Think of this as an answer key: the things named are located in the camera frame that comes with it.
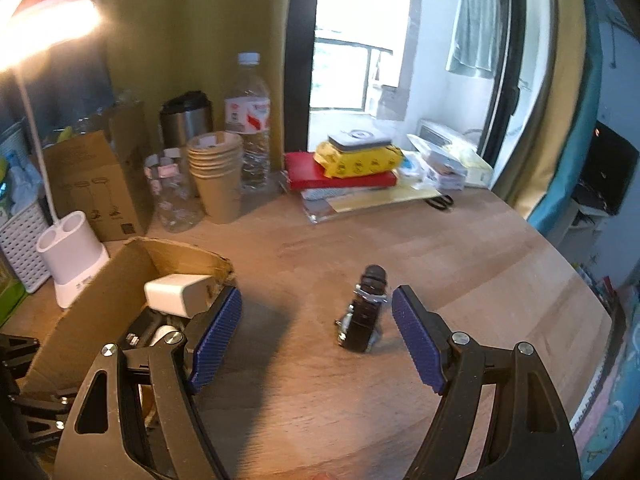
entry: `red book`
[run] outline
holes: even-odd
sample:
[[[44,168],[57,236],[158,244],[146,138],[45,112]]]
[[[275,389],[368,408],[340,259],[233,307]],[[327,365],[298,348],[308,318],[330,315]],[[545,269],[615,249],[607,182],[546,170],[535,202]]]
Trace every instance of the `red book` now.
[[[284,164],[292,191],[325,187],[393,187],[398,180],[392,171],[353,178],[328,178],[324,176],[324,168],[314,161],[314,154],[309,152],[286,153]]]

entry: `teal curtain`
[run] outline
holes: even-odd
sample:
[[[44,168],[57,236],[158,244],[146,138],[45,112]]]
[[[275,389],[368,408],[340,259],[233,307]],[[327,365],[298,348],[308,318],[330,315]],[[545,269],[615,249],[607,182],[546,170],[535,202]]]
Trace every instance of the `teal curtain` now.
[[[600,24],[595,0],[584,0],[584,8],[587,49],[574,122],[549,189],[528,219],[529,223],[544,236],[549,234],[569,205],[572,192],[578,184],[580,172],[587,159],[591,136],[598,119],[602,86]]]

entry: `desk lamp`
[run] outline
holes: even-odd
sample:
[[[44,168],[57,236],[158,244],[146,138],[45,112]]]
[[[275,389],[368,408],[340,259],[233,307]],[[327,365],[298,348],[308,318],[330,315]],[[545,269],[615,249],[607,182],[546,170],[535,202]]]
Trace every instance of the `desk lamp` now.
[[[66,309],[108,261],[109,255],[82,211],[74,211],[62,219],[56,214],[21,64],[53,45],[86,36],[100,23],[100,14],[96,0],[45,0],[14,15],[21,1],[0,0],[0,72],[14,70],[29,121],[53,219],[53,225],[38,238],[36,250],[54,279],[58,305]]]

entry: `black mug lid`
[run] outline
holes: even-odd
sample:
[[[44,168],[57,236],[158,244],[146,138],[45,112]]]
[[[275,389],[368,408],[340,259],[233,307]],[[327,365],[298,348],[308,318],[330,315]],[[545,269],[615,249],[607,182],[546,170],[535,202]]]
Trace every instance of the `black mug lid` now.
[[[186,92],[181,96],[174,97],[165,102],[160,109],[161,115],[173,115],[182,114],[185,112],[191,112],[193,110],[200,110],[201,108],[207,108],[211,106],[211,101],[207,98],[207,95],[200,91],[195,90]]]

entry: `white bottle cap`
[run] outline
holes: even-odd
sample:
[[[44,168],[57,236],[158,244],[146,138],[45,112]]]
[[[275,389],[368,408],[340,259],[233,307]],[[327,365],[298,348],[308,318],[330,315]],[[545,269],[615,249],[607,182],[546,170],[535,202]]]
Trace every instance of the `white bottle cap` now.
[[[257,52],[241,52],[238,54],[238,65],[260,65],[260,54]]]

